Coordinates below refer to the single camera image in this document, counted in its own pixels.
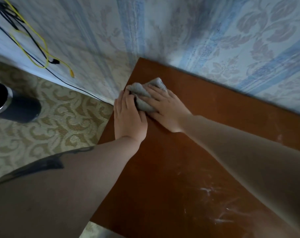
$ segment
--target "glossy wooden surface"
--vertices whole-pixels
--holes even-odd
[[[128,84],[156,77],[194,114],[300,150],[300,116],[145,59]],[[113,123],[112,116],[99,143],[114,139]],[[247,238],[259,217],[286,226],[188,137],[148,123],[92,222],[126,237]]]

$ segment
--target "white baseboard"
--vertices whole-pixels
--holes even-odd
[[[18,68],[18,69],[20,69],[20,70],[26,71],[26,72],[31,73],[31,74],[33,74],[33,75],[36,75],[36,76],[38,76],[38,77],[40,77],[40,78],[44,78],[45,80],[51,81],[51,82],[53,82],[53,83],[59,84],[59,85],[61,85],[61,86],[63,86],[63,87],[67,87],[67,88],[69,88],[69,89],[72,89],[72,90],[74,90],[74,91],[80,92],[80,93],[85,94],[85,95],[88,96],[87,93],[85,93],[85,92],[83,92],[83,91],[81,91],[81,90],[78,90],[78,89],[76,89],[76,88],[73,88],[73,87],[71,87],[71,86],[69,86],[69,85],[67,85],[67,84],[65,84],[65,83],[63,83],[63,82],[61,82],[61,81],[58,80],[57,78],[52,77],[51,74],[50,74],[49,72],[48,72],[48,75],[45,75],[44,73],[38,72],[38,71],[36,71],[36,70],[34,70],[34,69],[32,69],[32,68],[29,68],[29,67],[27,67],[27,66],[18,64],[18,63],[16,63],[16,62],[11,62],[10,60],[8,60],[8,59],[6,59],[6,58],[4,58],[4,57],[2,57],[2,56],[0,56],[0,62],[5,63],[5,64],[8,64],[8,65],[10,65],[10,66],[14,66],[15,68]],[[92,93],[92,92],[90,92],[90,91],[88,91],[88,90],[85,90],[85,91],[88,92],[88,93],[90,93],[90,94],[92,94],[92,95],[94,95],[94,96],[96,96],[97,98],[99,98],[100,100],[102,100],[102,101],[104,101],[104,102],[106,102],[106,103],[109,103],[109,104],[111,104],[111,105],[114,105],[114,100],[105,98],[105,97],[100,96],[100,95],[98,95],[98,94]]]

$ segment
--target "trash can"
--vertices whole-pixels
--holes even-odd
[[[37,119],[41,104],[0,83],[0,118],[28,123]]]

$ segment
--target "tattoo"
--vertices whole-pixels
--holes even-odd
[[[88,152],[93,149],[94,149],[94,146],[70,150],[67,152],[51,155],[46,158],[34,161],[34,162],[27,164],[19,169],[14,170],[13,172],[11,172],[7,175],[2,176],[0,178],[0,184],[3,184],[5,182],[8,182],[10,180],[16,179],[21,176],[34,174],[34,173],[37,173],[40,171],[45,171],[45,170],[49,170],[49,169],[63,169],[64,165],[60,160],[61,156],[63,156],[64,154],[77,154],[80,152]]]

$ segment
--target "beige carpet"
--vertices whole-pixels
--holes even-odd
[[[110,104],[0,63],[0,83],[42,105],[39,118],[18,124],[0,119],[0,177],[56,153],[97,144],[112,113]],[[115,237],[91,222],[81,238]]]

